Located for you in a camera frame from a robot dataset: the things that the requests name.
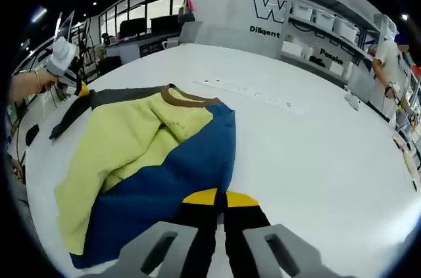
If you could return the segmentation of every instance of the white table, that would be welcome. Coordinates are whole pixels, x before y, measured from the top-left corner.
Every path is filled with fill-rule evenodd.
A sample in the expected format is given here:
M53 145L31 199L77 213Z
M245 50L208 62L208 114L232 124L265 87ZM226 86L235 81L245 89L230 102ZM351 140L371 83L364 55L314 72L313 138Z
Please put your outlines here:
M324 265L340 275L377 277L392 262L416 223L421 201L392 141L393 130L375 112L364 104L356 112L342 89L300 68L203 45L133 61L89 87L98 91L168 83L195 95L219 97L235 110L237 149L230 189L255 197L271 224L281 223L315 246ZM66 175L91 112L57 141L48 136L73 100L40 125L26 156L28 197L39 238L68 277L82 272L73 268L61 243L54 188ZM274 106L274 100L292 107ZM210 272L211 277L227 277L224 266L215 267L220 273Z

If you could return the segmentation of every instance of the shirt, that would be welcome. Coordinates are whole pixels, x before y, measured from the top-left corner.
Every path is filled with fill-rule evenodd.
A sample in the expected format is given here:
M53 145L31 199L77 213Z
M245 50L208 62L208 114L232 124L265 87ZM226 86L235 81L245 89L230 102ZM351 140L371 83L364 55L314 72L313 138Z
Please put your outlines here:
M409 70L406 70L400 62L403 60L401 52L397 44L390 40L385 40L379 45L376 52L376 59L380 60L383 64L383 71L389 82L397 83L400 87L397 93L398 99L401 99L403 93L409 85ZM397 105L393 99L388 99L385 96L385 87L376 78L374 90L370 98L370 103L374 105L382 114L393 119Z

